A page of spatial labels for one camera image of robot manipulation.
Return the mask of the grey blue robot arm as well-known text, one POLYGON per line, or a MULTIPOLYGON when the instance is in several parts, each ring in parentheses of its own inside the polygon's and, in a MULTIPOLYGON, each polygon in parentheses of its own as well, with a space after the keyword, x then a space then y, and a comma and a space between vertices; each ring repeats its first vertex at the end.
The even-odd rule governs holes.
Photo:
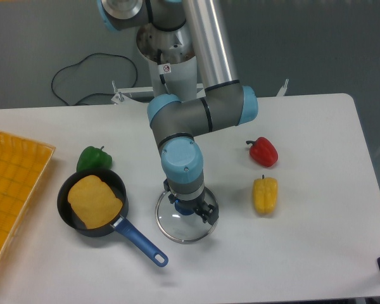
POLYGON ((99 1, 110 30, 137 27, 154 98, 147 114, 170 202, 183 215, 216 223, 206 197, 195 137, 241 125, 258 114, 252 88, 239 82, 219 1, 99 1))

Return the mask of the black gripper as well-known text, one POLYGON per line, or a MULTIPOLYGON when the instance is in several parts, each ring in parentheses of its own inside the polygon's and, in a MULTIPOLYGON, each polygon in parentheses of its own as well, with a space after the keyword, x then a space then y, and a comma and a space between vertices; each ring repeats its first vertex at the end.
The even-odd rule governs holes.
POLYGON ((215 225, 219 219, 219 208, 208 204, 206 199, 206 187, 204 182, 189 190, 190 184, 175 184, 168 179, 163 181, 165 195, 168 202, 182 215, 197 214, 203 223, 215 225))

